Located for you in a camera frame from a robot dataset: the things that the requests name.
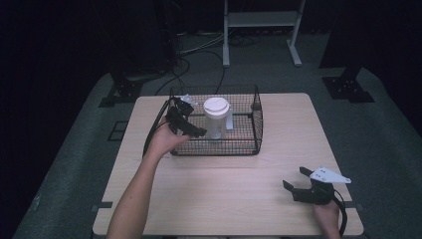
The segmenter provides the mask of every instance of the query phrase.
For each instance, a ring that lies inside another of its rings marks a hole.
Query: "human hand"
[[[334,201],[327,205],[314,205],[314,218],[327,239],[338,239],[339,208]]]
[[[190,135],[174,134],[168,126],[168,122],[165,121],[165,118],[162,118],[149,143],[146,153],[161,158],[178,144],[189,140],[190,137]]]

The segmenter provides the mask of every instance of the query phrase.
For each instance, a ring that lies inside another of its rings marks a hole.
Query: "black cable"
[[[343,205],[343,207],[345,207],[345,202],[344,202],[344,199],[342,198],[342,196],[341,196],[341,194],[337,191],[337,190],[334,190],[337,194],[338,194],[338,196],[341,198],[341,202],[342,202],[342,205]]]
[[[340,236],[344,234],[345,225],[347,224],[347,213],[345,212],[345,207],[343,204],[334,196],[332,200],[337,204],[338,208],[341,211],[342,219],[341,219],[341,226],[338,232],[340,233]]]
[[[220,90],[220,87],[223,84],[224,76],[226,75],[226,69],[223,67],[223,59],[217,53],[211,52],[211,51],[207,51],[207,50],[194,51],[192,53],[186,54],[185,56],[192,55],[192,54],[197,54],[197,53],[209,53],[209,54],[212,54],[212,55],[216,56],[218,59],[220,59],[221,66],[222,66],[222,69],[223,69],[223,73],[222,73],[222,76],[220,78],[220,82],[217,85],[217,89],[215,90],[215,93],[214,93],[215,95],[217,95],[218,90]]]
[[[148,150],[148,147],[149,147],[149,143],[152,140],[152,136],[155,134],[155,131],[159,127],[158,123],[161,121],[162,115],[164,115],[164,112],[167,109],[169,104],[170,104],[170,101],[165,101],[164,105],[162,106],[161,110],[158,113],[157,118],[154,121],[154,124],[152,125],[151,129],[149,130],[148,136],[146,137],[146,140],[145,140],[145,145],[143,146],[142,156],[144,156],[146,154],[146,151]]]
[[[172,78],[172,79],[170,79],[170,80],[168,80],[167,82],[165,82],[163,85],[161,85],[161,87],[155,92],[155,96],[157,96],[158,95],[158,93],[167,85],[167,84],[169,84],[169,83],[171,83],[172,81],[174,81],[174,80],[176,80],[176,79],[179,79],[181,76],[183,76],[184,74],[186,74],[188,71],[189,71],[189,69],[190,69],[190,63],[187,61],[187,60],[185,60],[185,59],[183,59],[183,58],[181,58],[180,59],[181,61],[184,61],[186,64],[187,64],[187,68],[182,72],[182,74],[180,74],[180,75],[176,75],[174,78]]]

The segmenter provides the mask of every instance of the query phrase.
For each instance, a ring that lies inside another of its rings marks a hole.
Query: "metal wire basket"
[[[255,155],[261,149],[263,139],[263,111],[257,86],[221,86],[172,88],[170,96],[188,94],[199,106],[192,106],[188,121],[206,128],[204,102],[212,97],[224,98],[233,111],[233,129],[225,131],[219,139],[205,135],[192,137],[171,151],[173,155]]]

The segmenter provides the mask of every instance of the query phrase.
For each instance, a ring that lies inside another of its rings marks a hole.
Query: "metal stand leg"
[[[224,43],[223,43],[223,67],[230,67],[229,55],[229,9],[227,0],[224,1]]]
[[[296,17],[295,27],[293,29],[293,37],[292,40],[288,40],[288,47],[289,51],[291,52],[293,61],[295,63],[296,67],[300,67],[302,65],[301,58],[299,58],[298,51],[295,47],[296,38],[299,33],[299,27],[301,26],[302,16],[304,15],[304,8],[305,8],[305,2],[306,0],[301,1],[301,5],[299,7],[298,16]]]

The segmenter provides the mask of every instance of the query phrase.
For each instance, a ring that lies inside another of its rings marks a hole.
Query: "table top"
[[[310,204],[293,200],[283,180],[310,188],[299,172],[325,166],[340,173],[317,113],[306,94],[260,94],[264,114],[261,151],[253,156],[174,156],[161,159],[154,179],[145,235],[320,235]],[[106,234],[109,221],[135,174],[143,145],[168,97],[140,97],[114,163],[93,231]],[[345,184],[336,183],[345,201]],[[360,235],[355,208],[347,208],[344,235]]]

